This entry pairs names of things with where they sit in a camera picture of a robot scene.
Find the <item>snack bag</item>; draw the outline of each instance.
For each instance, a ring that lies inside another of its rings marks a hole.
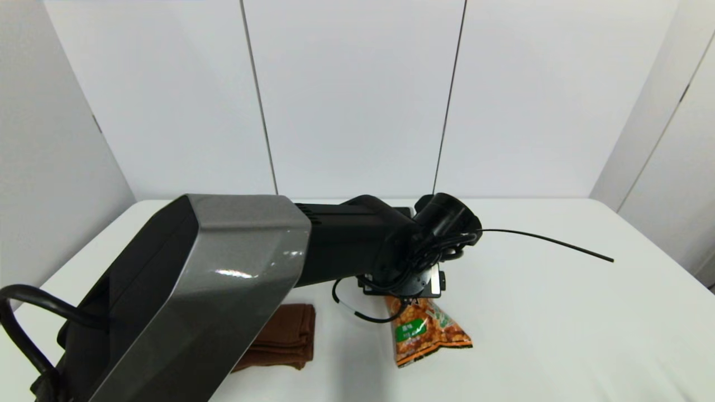
[[[400,299],[385,296],[390,315],[400,309]],[[417,299],[392,322],[398,367],[418,361],[439,348],[471,348],[472,340],[431,298]]]

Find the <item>brown towel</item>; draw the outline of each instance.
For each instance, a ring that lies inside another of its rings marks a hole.
[[[292,366],[312,360],[315,308],[284,304],[273,314],[232,372],[250,366]]]

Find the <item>glossy gray surface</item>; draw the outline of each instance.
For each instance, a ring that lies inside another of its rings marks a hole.
[[[289,199],[189,199],[199,232],[179,280],[91,402],[207,401],[300,277],[310,221]]]

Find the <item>white tabletop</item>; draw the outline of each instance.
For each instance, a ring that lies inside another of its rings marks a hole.
[[[715,400],[715,297],[618,215],[592,200],[465,203],[485,228],[536,232],[616,262],[487,232],[463,258],[442,264],[447,290],[437,300],[474,348],[440,350],[401,369],[390,325],[366,323],[338,307],[329,283],[294,289],[286,302],[317,310],[314,361],[301,371],[231,374],[211,401]],[[77,304],[165,204],[129,208],[42,288]],[[365,313],[386,314],[382,300],[362,296],[353,279],[338,291]],[[62,319],[28,305],[16,314],[58,361],[54,339]],[[33,401],[28,387],[36,373],[4,332],[0,368],[0,399]]]

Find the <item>black cable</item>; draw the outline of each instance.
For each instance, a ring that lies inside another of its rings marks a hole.
[[[15,315],[12,313],[9,299],[0,300],[0,321],[5,332],[12,342],[27,357],[27,360],[40,372],[46,375],[54,371],[54,366],[47,360],[44,354],[32,343],[20,324],[17,323]]]
[[[60,300],[42,289],[29,285],[10,285],[0,289],[0,299],[15,299],[30,303],[55,313],[74,323],[96,329],[107,329],[109,321],[105,317],[89,314],[73,305]]]
[[[10,306],[11,299],[36,305],[80,325],[98,329],[107,328],[106,318],[85,313],[44,290],[28,285],[10,285],[0,289],[0,323],[13,343],[43,376],[52,376],[56,372],[55,368],[17,323]]]
[[[349,308],[352,311],[352,314],[354,314],[356,317],[361,318],[365,321],[370,321],[371,323],[376,323],[376,324],[389,323],[390,321],[394,321],[394,320],[398,319],[402,315],[402,313],[404,313],[405,310],[407,310],[407,307],[410,305],[407,299],[399,298],[400,299],[400,308],[394,315],[387,317],[387,318],[374,318],[374,317],[367,316],[365,314],[362,314],[359,311],[356,311],[354,308],[352,308],[349,305],[340,301],[340,299],[337,296],[337,284],[340,283],[341,280],[342,279],[338,279],[335,281],[335,283],[332,284],[332,299],[336,303],[342,304],[345,307]]]
[[[564,246],[564,247],[568,247],[568,248],[570,248],[570,249],[573,249],[573,250],[576,250],[576,251],[580,251],[580,252],[586,253],[586,254],[588,254],[588,255],[592,255],[592,256],[597,257],[597,258],[600,258],[600,259],[602,259],[602,260],[606,260],[606,261],[608,261],[608,262],[610,262],[610,263],[615,262],[615,260],[614,260],[613,258],[606,257],[605,255],[598,254],[598,253],[595,253],[595,252],[593,252],[593,251],[587,250],[587,249],[585,249],[585,248],[582,248],[582,247],[579,247],[579,246],[576,246],[576,245],[571,245],[571,244],[568,244],[568,243],[566,243],[566,242],[562,242],[562,241],[560,241],[560,240],[552,239],[552,238],[550,238],[550,237],[546,237],[546,236],[542,236],[542,235],[535,235],[535,234],[533,234],[533,233],[520,232],[520,231],[518,231],[518,230],[507,230],[507,229],[477,229],[477,230],[475,230],[475,232],[505,232],[505,233],[515,233],[515,234],[517,234],[517,235],[523,235],[523,236],[529,236],[529,237],[536,237],[537,239],[546,240],[547,242],[556,243],[556,244],[558,244],[558,245],[562,245],[562,246]]]

